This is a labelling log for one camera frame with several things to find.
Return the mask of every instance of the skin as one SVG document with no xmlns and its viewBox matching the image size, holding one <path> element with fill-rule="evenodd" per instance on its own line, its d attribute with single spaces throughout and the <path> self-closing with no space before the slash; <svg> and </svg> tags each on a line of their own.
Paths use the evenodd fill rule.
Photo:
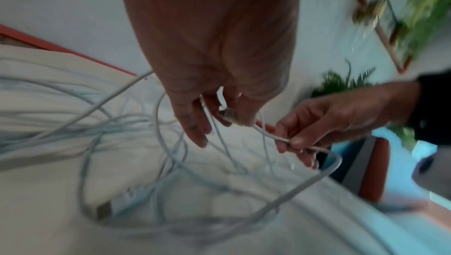
<svg viewBox="0 0 451 255">
<path fill-rule="evenodd" d="M 198 146 L 217 117 L 224 87 L 237 120 L 252 125 L 284 90 L 295 45 L 299 0 L 124 0 L 141 49 Z"/>
<path fill-rule="evenodd" d="M 307 167 L 318 167 L 311 146 L 357 140 L 388 123 L 404 124 L 416 107 L 418 82 L 388 83 L 310 99 L 277 122 L 275 135 L 280 153 L 296 153 Z"/>
</svg>

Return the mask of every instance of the wrist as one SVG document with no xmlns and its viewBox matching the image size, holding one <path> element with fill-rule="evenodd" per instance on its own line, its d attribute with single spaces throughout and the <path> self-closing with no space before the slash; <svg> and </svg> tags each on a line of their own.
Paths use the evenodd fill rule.
<svg viewBox="0 0 451 255">
<path fill-rule="evenodd" d="M 386 86 L 390 96 L 386 107 L 388 121 L 406 124 L 417 106 L 421 95 L 421 84 L 413 81 L 388 83 L 383 86 Z"/>
</svg>

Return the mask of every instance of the human hand holding cable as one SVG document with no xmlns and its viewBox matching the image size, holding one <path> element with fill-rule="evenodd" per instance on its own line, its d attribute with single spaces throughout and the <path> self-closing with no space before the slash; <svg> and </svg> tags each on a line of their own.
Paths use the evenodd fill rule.
<svg viewBox="0 0 451 255">
<path fill-rule="evenodd" d="M 290 139 L 276 141 L 280 153 L 296 153 L 307 167 L 317 165 L 313 145 L 356 140 L 387 123 L 405 123 L 420 94 L 418 82 L 388 83 L 345 93 L 310 99 L 277 122 L 275 135 Z"/>
<path fill-rule="evenodd" d="M 197 145 L 218 116 L 216 92 L 240 124 L 285 88 L 299 0 L 124 0 L 141 48 L 176 118 Z M 230 125 L 218 118 L 222 124 Z"/>
</svg>

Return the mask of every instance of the brass fixture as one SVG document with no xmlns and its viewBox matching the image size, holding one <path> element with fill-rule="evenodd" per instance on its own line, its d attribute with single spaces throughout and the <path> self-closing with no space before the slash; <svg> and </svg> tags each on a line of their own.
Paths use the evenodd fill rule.
<svg viewBox="0 0 451 255">
<path fill-rule="evenodd" d="M 372 23 L 373 26 L 376 26 L 381 20 L 386 8 L 387 0 L 371 2 L 364 8 L 356 9 L 352 16 L 352 21 L 354 24 L 364 23 L 365 25 L 369 25 Z"/>
</svg>

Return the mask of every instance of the black sleeve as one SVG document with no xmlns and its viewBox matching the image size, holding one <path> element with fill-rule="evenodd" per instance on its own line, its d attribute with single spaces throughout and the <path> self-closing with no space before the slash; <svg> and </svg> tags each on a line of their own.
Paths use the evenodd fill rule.
<svg viewBox="0 0 451 255">
<path fill-rule="evenodd" d="M 408 126 L 417 140 L 436 145 L 451 144 L 451 71 L 420 76 L 421 96 Z"/>
</svg>

